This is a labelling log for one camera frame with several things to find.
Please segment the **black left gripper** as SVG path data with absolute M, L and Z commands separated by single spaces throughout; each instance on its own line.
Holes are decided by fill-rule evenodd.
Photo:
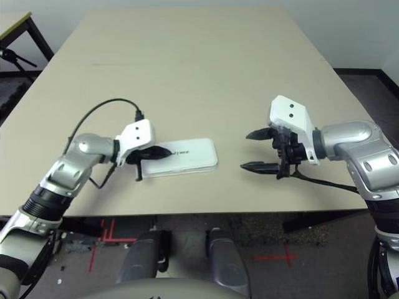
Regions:
M 147 153 L 141 150 L 132 151 L 126 158 L 125 163 L 137 167 L 136 182 L 140 182 L 142 177 L 142 160 L 159 160 L 171 156 L 170 150 L 162 146 L 151 146 L 146 149 Z

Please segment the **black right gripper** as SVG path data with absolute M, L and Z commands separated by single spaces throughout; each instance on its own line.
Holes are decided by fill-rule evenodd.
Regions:
M 275 174 L 277 179 L 288 178 L 291 175 L 291 166 L 299 165 L 302 161 L 308 160 L 304 145 L 298 141 L 298 135 L 287 128 L 262 128 L 250 132 L 247 140 L 270 140 L 272 147 L 277 150 L 278 163 L 265 163 L 252 161 L 241 164 L 240 167 L 257 174 Z

